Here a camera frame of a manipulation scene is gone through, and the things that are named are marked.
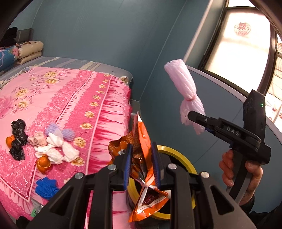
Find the human hand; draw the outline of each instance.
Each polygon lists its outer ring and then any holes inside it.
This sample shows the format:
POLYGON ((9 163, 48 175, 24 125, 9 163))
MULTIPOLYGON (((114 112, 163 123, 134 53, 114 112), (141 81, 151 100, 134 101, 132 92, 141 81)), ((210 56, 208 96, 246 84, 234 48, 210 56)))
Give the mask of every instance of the human hand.
MULTIPOLYGON (((234 155, 233 150, 231 149, 228 150, 226 153, 222 155, 222 161, 219 163, 219 167, 223 171, 223 174, 222 174, 223 182, 229 187, 232 187, 234 185, 234 182, 232 180, 234 177, 234 173, 232 171, 234 167, 234 163, 232 160, 233 155, 234 155)), ((258 187, 261 181, 262 175, 263 175, 263 169, 258 162, 246 161, 245 166, 246 166, 247 171, 253 174, 253 177, 246 190, 246 193, 244 194, 241 202, 239 203, 240 206, 249 202, 249 200, 253 197, 255 193, 255 189, 258 187)))

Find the finger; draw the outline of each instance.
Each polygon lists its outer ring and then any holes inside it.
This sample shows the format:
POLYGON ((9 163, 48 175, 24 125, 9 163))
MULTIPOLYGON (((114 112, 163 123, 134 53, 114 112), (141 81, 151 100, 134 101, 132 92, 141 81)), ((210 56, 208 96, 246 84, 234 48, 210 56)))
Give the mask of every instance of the finger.
POLYGON ((230 169, 224 161, 221 161, 219 163, 219 167, 222 169, 222 171, 225 173, 225 175, 229 178, 232 179, 234 177, 232 169, 230 169))
POLYGON ((222 155, 222 160, 224 161, 224 163, 230 168, 233 169, 234 167, 234 163, 233 163, 233 151, 229 150, 228 152, 224 153, 222 155))
POLYGON ((253 161, 246 161, 246 169, 249 173, 253 174, 253 177, 251 179, 247 191, 253 192, 258 187, 261 181, 263 175, 263 169, 259 163, 253 161))
POLYGON ((224 182, 228 187, 233 187, 233 185, 234 185, 233 180, 229 179, 229 178, 225 175, 225 173, 222 174, 222 180, 223 180, 223 182, 224 182))

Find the metal screw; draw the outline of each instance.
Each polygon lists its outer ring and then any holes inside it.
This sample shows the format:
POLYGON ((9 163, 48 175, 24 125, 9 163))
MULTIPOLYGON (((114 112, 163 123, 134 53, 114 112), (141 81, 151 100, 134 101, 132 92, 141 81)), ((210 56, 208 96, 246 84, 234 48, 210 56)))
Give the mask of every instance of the metal screw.
POLYGON ((83 177, 83 173, 76 173, 76 174, 74 175, 74 177, 75 177, 76 179, 81 179, 81 178, 83 177))
POLYGON ((116 165, 115 164, 111 164, 111 165, 108 165, 108 170, 115 170, 116 169, 116 165))
POLYGON ((176 169, 176 168, 177 168, 177 165, 171 163, 171 164, 168 164, 168 168, 169 168, 169 169, 176 169))
POLYGON ((208 172, 201 172, 201 176, 203 178, 209 178, 210 177, 210 174, 208 172))

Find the bed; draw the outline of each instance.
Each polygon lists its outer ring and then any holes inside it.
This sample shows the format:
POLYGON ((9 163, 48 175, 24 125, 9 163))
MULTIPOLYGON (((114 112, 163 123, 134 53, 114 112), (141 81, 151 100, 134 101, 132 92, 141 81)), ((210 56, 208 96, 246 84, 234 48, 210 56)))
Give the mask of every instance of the bed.
MULTIPOLYGON (((45 56, 0 76, 0 201, 11 216, 32 219, 34 203, 47 203, 35 193, 37 180, 47 176, 61 188, 75 173, 92 174, 107 165, 109 141, 128 133, 130 88, 123 79, 131 78, 131 73, 106 64, 45 56), (73 129, 70 143, 80 151, 79 158, 54 164, 46 175, 37 170, 30 144, 23 146, 26 159, 14 160, 5 138, 11 135, 11 122, 19 118, 26 122, 28 136, 44 132, 50 122, 73 129)), ((127 223, 130 213, 125 193, 115 192, 113 227, 135 228, 127 223)))

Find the window frame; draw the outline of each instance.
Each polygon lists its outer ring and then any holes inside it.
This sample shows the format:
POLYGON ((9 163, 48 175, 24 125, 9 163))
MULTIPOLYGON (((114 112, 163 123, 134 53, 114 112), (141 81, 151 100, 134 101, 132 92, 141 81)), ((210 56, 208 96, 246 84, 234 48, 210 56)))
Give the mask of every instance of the window frame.
MULTIPOLYGON (((211 76, 213 76, 214 78, 226 83, 227 85, 229 85, 230 87, 234 88, 236 91, 240 92, 241 94, 243 94, 245 97, 247 97, 249 95, 249 93, 247 91, 245 91, 243 88, 237 86, 236 84, 232 83, 231 81, 213 73, 210 72, 209 70, 205 69, 205 66, 207 64, 208 59, 210 58, 210 55, 215 47, 215 44, 217 42, 217 39, 219 37, 219 34, 222 30, 222 24, 224 22, 224 19, 226 17, 227 12, 231 11, 231 10, 238 10, 238 9, 242 9, 242 10, 248 10, 248 11, 254 11, 256 13, 260 13, 262 15, 264 15, 264 13, 262 11, 260 11, 259 9, 257 9, 256 7, 251 7, 251 6, 233 6, 233 7, 227 7, 228 6, 228 0, 226 0, 226 3, 222 9, 222 12, 220 14, 218 23, 216 25, 215 31, 212 35, 212 38, 208 44, 208 47, 204 53, 204 56, 198 66, 198 69, 201 70, 204 73, 207 73, 211 76)), ((258 86, 257 91, 259 91, 260 93, 262 93, 263 95, 266 95, 268 88, 271 84, 273 75, 274 75, 274 71, 275 71, 275 66, 276 66, 276 60, 277 60, 277 33, 275 31, 275 29, 273 28, 272 24, 270 23, 270 47, 269 47, 269 52, 268 52, 268 59, 266 62, 266 67, 265 67, 265 71, 263 73, 261 82, 258 86)))

